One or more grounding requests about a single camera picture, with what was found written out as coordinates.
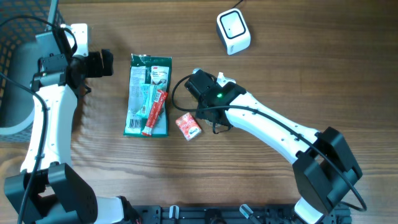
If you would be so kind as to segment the red sachet stick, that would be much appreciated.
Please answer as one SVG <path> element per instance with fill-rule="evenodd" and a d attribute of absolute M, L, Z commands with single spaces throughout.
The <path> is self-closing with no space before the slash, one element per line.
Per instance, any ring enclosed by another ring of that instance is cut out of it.
<path fill-rule="evenodd" d="M 168 93 L 166 91 L 157 90 L 146 125 L 141 132 L 143 136 L 152 136 L 152 129 L 154 128 L 157 118 L 159 117 L 159 113 L 162 109 L 164 101 L 167 98 L 167 95 Z"/>

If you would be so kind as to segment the green white gloves packet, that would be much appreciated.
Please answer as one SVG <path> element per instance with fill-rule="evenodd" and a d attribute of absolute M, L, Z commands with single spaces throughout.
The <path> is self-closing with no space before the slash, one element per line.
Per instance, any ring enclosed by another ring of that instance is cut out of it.
<path fill-rule="evenodd" d="M 159 85 L 158 90 L 169 91 L 172 74 L 171 57 L 151 57 L 149 55 L 131 55 L 129 77 L 129 98 L 127 104 L 125 136 L 141 137 L 147 119 L 136 116 L 142 106 L 142 83 Z"/>

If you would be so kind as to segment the yellow liquid bottle silver cap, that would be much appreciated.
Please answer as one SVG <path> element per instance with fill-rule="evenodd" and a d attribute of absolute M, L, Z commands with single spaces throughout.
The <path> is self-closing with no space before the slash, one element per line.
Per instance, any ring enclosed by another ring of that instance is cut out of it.
<path fill-rule="evenodd" d="M 201 70 L 200 68 L 195 68 L 195 69 L 193 69 L 193 74 L 195 74 L 196 72 L 198 72 L 199 70 Z"/>

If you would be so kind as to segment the green lid jar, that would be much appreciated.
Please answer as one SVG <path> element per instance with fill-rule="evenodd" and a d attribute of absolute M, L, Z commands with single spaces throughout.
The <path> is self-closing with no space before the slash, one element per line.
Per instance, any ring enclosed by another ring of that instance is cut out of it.
<path fill-rule="evenodd" d="M 231 125 L 223 125 L 223 124 L 220 124 L 220 123 L 216 123 L 216 124 L 213 124 L 213 122 L 211 122 L 211 121 L 208 121 L 208 120 L 206 120 L 205 121 L 206 122 L 206 124 L 208 125 L 208 126 L 210 126 L 211 128 L 214 126 L 216 129 L 228 129 L 228 128 L 231 128 Z"/>

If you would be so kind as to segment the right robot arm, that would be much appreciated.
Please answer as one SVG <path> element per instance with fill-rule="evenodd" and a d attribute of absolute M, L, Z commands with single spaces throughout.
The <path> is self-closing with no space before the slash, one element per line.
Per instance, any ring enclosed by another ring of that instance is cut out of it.
<path fill-rule="evenodd" d="M 205 223 L 351 223 L 352 192 L 363 173 L 344 136 L 332 127 L 318 131 L 297 124 L 262 105 L 245 88 L 220 73 L 196 69 L 184 87 L 197 100 L 196 118 L 214 127 L 239 128 L 275 149 L 291 165 L 301 196 L 295 204 L 268 205 L 263 211 L 242 204 L 237 212 L 212 209 Z"/>

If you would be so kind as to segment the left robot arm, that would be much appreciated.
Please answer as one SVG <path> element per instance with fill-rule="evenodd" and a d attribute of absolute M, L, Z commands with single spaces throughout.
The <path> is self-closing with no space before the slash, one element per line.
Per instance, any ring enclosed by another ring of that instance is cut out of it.
<path fill-rule="evenodd" d="M 141 223 L 125 197 L 96 196 L 72 168 L 72 123 L 81 86 L 86 78 L 113 74 L 112 53 L 57 54 L 38 64 L 27 89 L 34 99 L 29 150 L 20 174 L 4 183 L 18 223 Z"/>

